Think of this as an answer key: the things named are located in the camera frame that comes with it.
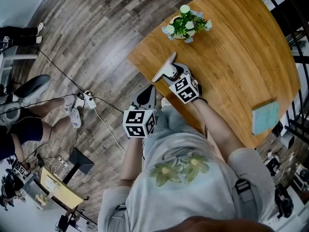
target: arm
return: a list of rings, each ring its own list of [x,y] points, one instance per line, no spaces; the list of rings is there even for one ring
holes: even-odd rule
[[[23,152],[23,148],[20,144],[20,141],[18,139],[18,137],[15,134],[11,134],[12,138],[13,138],[13,142],[14,142],[14,147],[15,147],[15,154],[17,156],[17,160],[19,163],[23,163],[22,166],[28,170],[29,169],[29,164],[24,162],[25,161],[25,157],[24,157],[24,152]]]
[[[217,144],[224,160],[237,149],[245,145],[238,139],[225,120],[217,114],[204,100],[196,99],[192,102],[201,114],[213,140]]]
[[[119,186],[132,186],[137,176],[141,173],[141,156],[142,139],[131,138],[122,164]]]

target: black and white cube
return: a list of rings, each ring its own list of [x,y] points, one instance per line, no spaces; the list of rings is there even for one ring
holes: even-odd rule
[[[188,103],[199,96],[197,83],[190,74],[178,80],[169,87],[175,95],[184,103]]]
[[[128,137],[145,138],[155,127],[153,110],[125,110],[123,126]]]

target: white flower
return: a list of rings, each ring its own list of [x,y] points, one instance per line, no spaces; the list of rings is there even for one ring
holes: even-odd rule
[[[181,11],[181,13],[184,13],[184,14],[188,13],[190,11],[190,7],[186,4],[184,4],[180,7],[180,11]]]
[[[186,24],[185,24],[185,28],[186,29],[192,29],[194,28],[194,24],[192,21],[188,21]]]
[[[169,33],[169,34],[173,34],[175,32],[175,28],[172,25],[167,25],[165,27],[165,30]]]
[[[209,31],[209,29],[211,29],[211,28],[212,28],[212,23],[211,23],[210,20],[208,20],[208,21],[206,22],[206,25],[205,25],[205,30],[206,30],[206,31]]]

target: green leaves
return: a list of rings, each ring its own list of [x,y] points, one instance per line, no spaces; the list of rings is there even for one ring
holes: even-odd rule
[[[185,27],[186,23],[189,21],[193,21],[193,29],[187,29]],[[186,39],[188,39],[190,38],[188,32],[192,30],[194,30],[195,32],[199,32],[204,29],[206,23],[207,22],[203,18],[199,18],[198,16],[192,14],[191,11],[187,13],[180,13],[180,17],[176,18],[171,24],[175,28],[175,32],[172,34],[172,36],[183,35]]]

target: light blue book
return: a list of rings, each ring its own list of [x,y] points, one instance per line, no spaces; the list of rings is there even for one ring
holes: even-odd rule
[[[274,101],[252,110],[252,134],[258,135],[278,123],[279,103]]]

